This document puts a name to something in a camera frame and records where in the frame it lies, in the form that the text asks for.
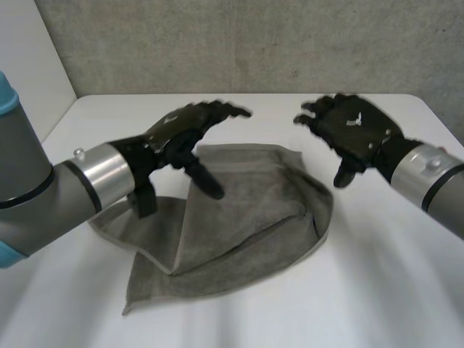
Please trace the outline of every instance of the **wall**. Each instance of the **wall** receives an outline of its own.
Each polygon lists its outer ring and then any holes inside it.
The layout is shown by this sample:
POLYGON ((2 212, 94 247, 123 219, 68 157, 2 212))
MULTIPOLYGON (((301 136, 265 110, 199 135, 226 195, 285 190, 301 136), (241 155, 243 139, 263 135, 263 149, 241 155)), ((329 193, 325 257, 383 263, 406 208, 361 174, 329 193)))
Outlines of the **wall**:
POLYGON ((462 0, 36 0, 77 94, 405 93, 464 140, 462 0))
POLYGON ((0 0, 0 70, 45 140, 76 96, 33 0, 0 0))

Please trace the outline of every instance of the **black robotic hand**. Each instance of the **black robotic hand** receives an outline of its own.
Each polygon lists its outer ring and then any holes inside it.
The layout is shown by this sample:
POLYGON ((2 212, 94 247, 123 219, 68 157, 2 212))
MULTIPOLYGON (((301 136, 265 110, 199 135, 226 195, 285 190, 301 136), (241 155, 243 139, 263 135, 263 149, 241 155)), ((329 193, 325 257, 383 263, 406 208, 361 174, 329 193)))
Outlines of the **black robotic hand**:
POLYGON ((128 200, 140 218, 156 211, 156 194, 149 175, 166 165, 175 169, 185 168, 185 173, 208 196, 214 199, 224 197, 222 186, 192 154, 192 150, 212 126, 229 116, 251 117, 252 113, 218 100, 188 104, 165 115, 144 134, 110 143, 131 168, 136 189, 128 200))
POLYGON ((381 146, 390 139, 404 139, 401 129, 384 112, 359 96, 324 96, 302 105, 312 113, 296 116, 294 123, 309 127, 341 157, 333 184, 344 188, 356 173, 377 167, 381 146))

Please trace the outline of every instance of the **silver cylindrical joint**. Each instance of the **silver cylindrical joint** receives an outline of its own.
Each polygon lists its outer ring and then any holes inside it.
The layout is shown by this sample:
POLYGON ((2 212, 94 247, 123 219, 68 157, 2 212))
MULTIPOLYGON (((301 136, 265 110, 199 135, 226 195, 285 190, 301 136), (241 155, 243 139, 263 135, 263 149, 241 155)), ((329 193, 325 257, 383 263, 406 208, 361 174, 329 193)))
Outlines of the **silver cylindrical joint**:
POLYGON ((102 209, 127 196, 135 188, 129 164, 109 144, 101 144, 85 152, 77 149, 70 162, 90 183, 102 209))
POLYGON ((391 177, 391 186, 418 207, 432 186, 462 161, 428 144, 422 144, 407 154, 391 177))

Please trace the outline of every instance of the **white wall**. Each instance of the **white wall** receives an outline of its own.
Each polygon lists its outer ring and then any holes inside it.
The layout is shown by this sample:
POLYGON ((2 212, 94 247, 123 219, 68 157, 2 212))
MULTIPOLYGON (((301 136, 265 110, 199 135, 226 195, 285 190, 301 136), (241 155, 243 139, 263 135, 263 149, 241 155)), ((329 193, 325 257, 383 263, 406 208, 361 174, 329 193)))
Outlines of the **white wall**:
POLYGON ((45 140, 76 97, 33 0, 0 0, 0 70, 45 140))

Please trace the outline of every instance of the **folded towel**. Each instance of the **folded towel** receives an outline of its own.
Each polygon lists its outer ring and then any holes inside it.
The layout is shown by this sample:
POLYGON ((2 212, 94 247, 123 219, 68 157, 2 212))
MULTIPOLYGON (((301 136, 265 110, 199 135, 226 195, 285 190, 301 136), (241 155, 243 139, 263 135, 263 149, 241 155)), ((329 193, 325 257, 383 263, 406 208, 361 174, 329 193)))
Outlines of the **folded towel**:
POLYGON ((123 314, 158 299, 240 288, 326 238, 332 196, 306 174, 301 153, 262 144, 200 146, 197 153, 225 189, 220 201, 191 184, 186 201, 158 197, 153 216, 138 219, 121 202, 90 221, 100 236, 138 252, 123 314))

